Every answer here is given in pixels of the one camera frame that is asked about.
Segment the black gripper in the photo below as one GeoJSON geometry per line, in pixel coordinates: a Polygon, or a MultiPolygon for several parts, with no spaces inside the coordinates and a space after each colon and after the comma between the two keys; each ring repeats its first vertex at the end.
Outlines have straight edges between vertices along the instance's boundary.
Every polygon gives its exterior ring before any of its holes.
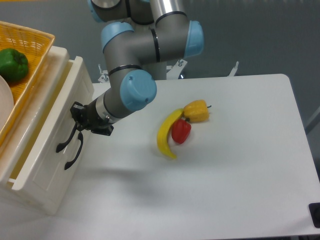
{"type": "Polygon", "coordinates": [[[99,96],[84,106],[75,101],[70,108],[70,113],[79,132],[87,130],[103,136],[110,136],[113,132],[114,127],[104,104],[104,96],[99,96]]]}

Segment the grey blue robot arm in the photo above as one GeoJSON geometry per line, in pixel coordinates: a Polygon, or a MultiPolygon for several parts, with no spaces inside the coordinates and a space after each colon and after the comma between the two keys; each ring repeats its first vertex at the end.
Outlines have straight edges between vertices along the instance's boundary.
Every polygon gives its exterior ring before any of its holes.
{"type": "Polygon", "coordinates": [[[90,11],[105,22],[101,49],[110,88],[89,104],[70,108],[74,132],[109,136],[114,123],[143,109],[157,93],[143,67],[199,55],[204,34],[180,0],[90,0],[90,11]]]}

